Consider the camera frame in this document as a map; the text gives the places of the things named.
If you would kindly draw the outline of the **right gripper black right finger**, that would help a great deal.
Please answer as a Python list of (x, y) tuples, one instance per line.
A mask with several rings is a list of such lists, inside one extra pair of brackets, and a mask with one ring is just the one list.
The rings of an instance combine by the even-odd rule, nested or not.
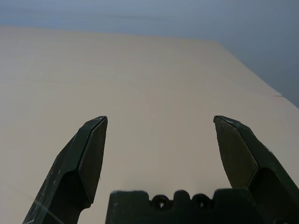
[(221, 161), (232, 188), (246, 188), (268, 224), (299, 222), (299, 189), (275, 155), (240, 121), (214, 117)]

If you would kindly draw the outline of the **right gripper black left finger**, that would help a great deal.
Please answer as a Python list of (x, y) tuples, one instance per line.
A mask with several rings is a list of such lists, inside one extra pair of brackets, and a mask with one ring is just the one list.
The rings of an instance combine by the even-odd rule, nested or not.
[(25, 224), (76, 224), (90, 208), (100, 180), (108, 118), (83, 124), (55, 158)]

